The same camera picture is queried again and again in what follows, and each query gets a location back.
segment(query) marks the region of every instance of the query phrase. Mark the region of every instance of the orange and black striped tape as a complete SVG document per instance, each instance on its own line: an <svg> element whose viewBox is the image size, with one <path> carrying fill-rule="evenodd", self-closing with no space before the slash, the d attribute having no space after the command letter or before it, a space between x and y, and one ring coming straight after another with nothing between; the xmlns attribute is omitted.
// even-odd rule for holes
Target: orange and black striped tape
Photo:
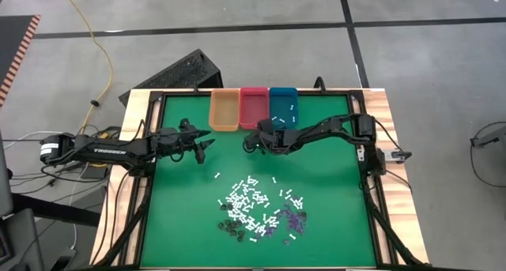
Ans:
<svg viewBox="0 0 506 271"><path fill-rule="evenodd" d="M26 30L25 36L21 41L21 45L17 49L17 53L14 56L13 62L10 64L9 70L7 71L7 75L3 79L2 84L0 85L0 107L5 103L7 94L9 93L10 87L13 85L14 78L16 77L16 73L19 70L21 62L26 55L26 51L28 50L28 46L32 41L33 35L35 34L35 30L37 29L37 25L39 25L40 15L35 15L32 17L32 21L30 21L30 25Z"/></svg>

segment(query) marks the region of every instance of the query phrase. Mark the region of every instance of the blue bin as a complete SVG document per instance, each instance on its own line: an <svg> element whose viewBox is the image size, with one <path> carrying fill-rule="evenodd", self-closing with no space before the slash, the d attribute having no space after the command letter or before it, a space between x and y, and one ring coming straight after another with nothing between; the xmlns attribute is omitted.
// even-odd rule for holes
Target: blue bin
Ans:
<svg viewBox="0 0 506 271"><path fill-rule="evenodd" d="M292 129L299 123L299 102L296 88L269 90L270 118L275 129Z"/></svg>

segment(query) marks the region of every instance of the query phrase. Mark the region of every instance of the black block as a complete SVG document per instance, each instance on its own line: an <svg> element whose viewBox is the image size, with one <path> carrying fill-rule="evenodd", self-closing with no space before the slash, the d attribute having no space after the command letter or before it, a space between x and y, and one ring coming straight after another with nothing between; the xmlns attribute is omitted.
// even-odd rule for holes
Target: black block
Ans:
<svg viewBox="0 0 506 271"><path fill-rule="evenodd" d="M200 50L191 52L161 72L148 78L133 89L139 88L223 88L220 70ZM126 107L130 90L119 96Z"/></svg>

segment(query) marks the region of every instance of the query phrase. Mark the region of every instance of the wooden table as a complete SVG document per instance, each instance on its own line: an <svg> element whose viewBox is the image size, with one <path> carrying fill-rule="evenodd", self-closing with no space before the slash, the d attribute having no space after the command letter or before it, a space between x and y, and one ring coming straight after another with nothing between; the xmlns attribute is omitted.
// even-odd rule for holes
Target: wooden table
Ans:
<svg viewBox="0 0 506 271"><path fill-rule="evenodd" d="M121 140L130 140L135 136L135 133L138 129L138 124L142 119L146 119L146 113L148 111L149 106L149 96L151 92L154 91L166 91L166 92L190 92L193 89L135 89L130 93L130 99L128 101L128 105L126 107L125 118L123 120L122 131L120 134ZM304 90L319 90L317 88L311 88ZM329 88L328 90L356 90L350 88ZM397 135L395 133L394 123L392 120L390 107L388 105L387 94L384 89L381 88L368 88L368 89L358 89L362 90L364 94L364 102L366 106L367 113L373 115L378 119L388 130L389 134L397 140ZM153 106L153 116L151 118L151 123L147 124L149 129L154 131L157 126L157 116L160 110L160 102L156 101ZM387 134L383 132L383 130L377 126L377 143L376 145L381 149L394 149L395 146L387 137ZM407 180L406 170L403 164L387 164L387 170L394 172L397 175L400 175L405 180ZM102 237L105 232L105 240L102 248L97 257L97 261L99 261L109 250L112 242L116 241L120 233L125 228L126 218L127 218L127 210L130 204L130 196L133 190L133 178L127 178L123 185L118 189L118 185L121 181L121 178L126 173L126 170L120 166L114 166L111 170L110 182L108 187L108 205L104 205L102 211L102 217L100 218L100 224L97 229L95 244L93 247L92 257L94 258L96 252L99 251L100 243L102 242ZM385 194L385 200L387 203L388 215L390 218L391 226L399 236L399 238L404 242L407 248L410 249L411 253L418 259L423 262L428 262L427 254L425 252L425 245L423 242L423 238L421 236L420 226L418 224L417 213L414 208L413 197L410 193L410 190L406 185L395 177L386 174L382 178L383 182L383 190ZM145 179L142 180L140 184L139 197L136 205L140 204L140 200L142 199L143 189L145 186ZM118 202L118 211L115 212L115 198L117 193L119 193L119 202ZM108 207L107 219L106 219L106 206ZM112 230L112 222L114 219L114 215L116 216L116 224L114 231ZM108 222L107 229L105 228L105 221ZM379 244L381 249L381 254L383 257L383 262L388 263L391 262L391 259L388 256L387 249L387 240L385 235L381 229L381 227L376 224L376 229L378 231L379 236ZM138 237L138 226L132 232L130 236L130 241L126 253L126 263L131 264L134 262L134 251L136 247Z"/></svg>

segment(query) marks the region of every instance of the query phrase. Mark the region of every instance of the black frame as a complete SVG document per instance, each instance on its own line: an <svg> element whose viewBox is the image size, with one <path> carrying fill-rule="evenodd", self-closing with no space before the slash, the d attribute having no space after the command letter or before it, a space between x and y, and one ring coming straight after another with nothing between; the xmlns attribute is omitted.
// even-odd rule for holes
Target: black frame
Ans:
<svg viewBox="0 0 506 271"><path fill-rule="evenodd" d="M329 90L329 89L325 88L323 81L320 82L320 80L321 80L321 77L319 77L315 83L315 88L320 88L320 90L300 89L300 90L298 90L298 94L300 96L345 96L347 99L348 110L350 113L359 113L359 112L360 113L367 113L367 110L365 107L364 93L361 90L352 90L352 89L351 90L331 90L331 89ZM165 112L165 108L166 108L166 104L167 104L167 98L169 98L171 96L181 97L181 96L210 96L210 95L211 95L211 90L199 91L197 89L195 89L193 91L186 91L186 92L151 92L150 96L149 96L149 106L148 106L148 110L146 112L146 117L145 117L146 126L150 127L151 122L153 121L153 109L154 109L154 104L157 100L160 101L160 109L157 114L157 117L158 117L157 129L159 129L159 128L161 128L163 121L164 121L164 112ZM355 108L353 107L353 100L356 100L358 102L359 112L355 111ZM357 162L359 165L359 173L361 174L361 178L367 177L367 175L365 174L365 171L363 169L361 169L361 163L359 162L358 157L357 157ZM152 177L148 178L147 183L146 183L146 187L145 187L145 189L146 189L145 193L151 194L152 189L153 189L153 178L154 178L154 175L152 175ZM380 210L382 216L385 218L385 220L390 225L390 219L388 217L388 211L387 211L387 203L386 203L386 200L384 197L384 191L383 191L383 185L381 182L381 178L375 177L373 180L374 180L374 185L375 185L374 191L376 192L376 197L378 199L379 210ZM134 180L132 194L130 195L130 204L129 204L129 208L128 208L128 213L126 215L126 222L129 222L134 215L134 212L135 212L134 207L135 207L135 203L138 200L140 182L141 182L140 179ZM375 256L376 266L378 266L378 265L385 264L385 262L383 261L383 257L382 257L382 253L381 253L381 249L380 249L380 240L379 240L378 232L376 229L376 222L375 222L372 214L370 213L370 207L368 207L368 205L366 204L366 201L367 201L366 194L370 193L369 189L370 189L370 187L367 182L362 184L362 192L364 195L364 204L365 204L365 208L366 208L366 211L368 214L369 232L370 232L371 241L372 241L372 249L373 249L373 253ZM135 255L134 255L134 262L133 262L133 265L136 265L136 266L140 266L140 264L141 264L142 249L144 247L144 238L145 238L145 227L147 224L148 214L149 214L149 204L150 204L150 197L147 201L147 206L146 206L147 211L146 211L145 215L143 216L143 218L141 219L141 222L139 223L139 232L138 232L138 236L137 236L137 244L135 246ZM119 253L119 265L126 264L126 257L127 257L126 255L127 255L128 244L129 244L129 241L126 242L126 244L123 246L122 250ZM389 258L390 258L390 263L391 264L398 264L397 254L395 252L395 249L394 249L391 241L388 238L387 238L387 246L388 246L388 254L389 254Z"/></svg>

